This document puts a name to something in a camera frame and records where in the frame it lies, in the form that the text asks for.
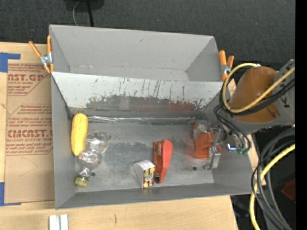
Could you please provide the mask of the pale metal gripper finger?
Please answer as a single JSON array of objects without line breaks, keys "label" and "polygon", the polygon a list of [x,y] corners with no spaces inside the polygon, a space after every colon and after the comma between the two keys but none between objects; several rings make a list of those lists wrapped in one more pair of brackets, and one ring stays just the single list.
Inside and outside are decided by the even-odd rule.
[{"label": "pale metal gripper finger", "polygon": [[221,157],[221,147],[215,146],[209,148],[209,158],[208,161],[203,165],[203,169],[211,170],[216,169],[219,164],[219,160]]},{"label": "pale metal gripper finger", "polygon": [[196,123],[194,125],[194,138],[198,138],[201,133],[210,133],[211,123]]}]

